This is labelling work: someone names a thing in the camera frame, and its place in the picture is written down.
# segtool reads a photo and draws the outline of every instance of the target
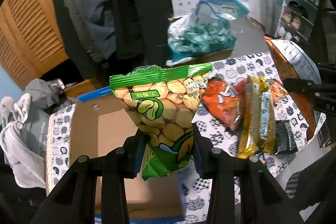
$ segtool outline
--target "nutrition label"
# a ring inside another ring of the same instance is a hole
[[[281,54],[293,66],[297,75],[303,80],[312,80],[321,84],[320,73],[308,55],[297,44],[289,40],[271,40]]]

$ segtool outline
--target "green bean logo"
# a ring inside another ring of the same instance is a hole
[[[139,99],[137,110],[148,120],[155,120],[162,115],[163,104],[156,98]]]

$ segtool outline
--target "green snack bag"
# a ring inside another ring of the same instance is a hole
[[[172,69],[138,68],[110,77],[110,87],[135,125],[150,136],[142,178],[183,169],[194,146],[191,121],[208,84],[212,64]]]

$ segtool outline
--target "metal bolt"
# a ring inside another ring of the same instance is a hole
[[[118,147],[118,148],[115,149],[115,152],[116,152],[117,154],[122,154],[122,153],[125,152],[125,148],[123,148],[123,147]]]
[[[87,156],[85,156],[85,155],[81,155],[81,156],[78,157],[79,162],[85,162],[86,160],[87,160]]]
[[[250,159],[251,162],[257,162],[258,161],[257,156],[250,156],[249,159]]]
[[[222,152],[222,150],[218,147],[214,147],[211,149],[211,152],[214,154],[220,154]]]

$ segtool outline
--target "black snack package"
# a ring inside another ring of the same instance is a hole
[[[295,153],[297,152],[296,143],[289,120],[276,121],[277,152],[276,153]]]

